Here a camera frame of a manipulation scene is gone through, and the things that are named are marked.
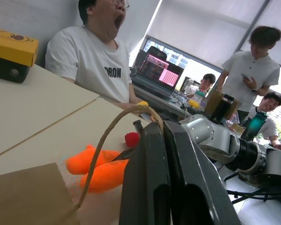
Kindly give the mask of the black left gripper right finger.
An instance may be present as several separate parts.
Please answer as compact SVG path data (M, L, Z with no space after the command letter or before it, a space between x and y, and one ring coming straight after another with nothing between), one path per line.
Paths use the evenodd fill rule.
M179 124L164 122L175 225L239 225L241 222L214 164Z

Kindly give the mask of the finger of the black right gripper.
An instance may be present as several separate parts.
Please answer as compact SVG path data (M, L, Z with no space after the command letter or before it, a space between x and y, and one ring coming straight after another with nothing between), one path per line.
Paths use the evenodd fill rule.
M121 152L119 155L117 155L112 161L117 161L117 160L126 160L129 159L130 156L133 154L134 149L127 149L123 152Z
M143 126L142 126L142 123L141 123L141 120L136 120L133 122L133 125L135 127L135 130L137 131L137 133L139 135L142 134L142 131L143 131Z

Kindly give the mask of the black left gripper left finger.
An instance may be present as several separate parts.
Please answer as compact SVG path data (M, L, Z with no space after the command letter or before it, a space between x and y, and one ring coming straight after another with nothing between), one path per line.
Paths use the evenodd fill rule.
M143 128L125 168L119 224L169 225L170 194L164 137L152 122Z

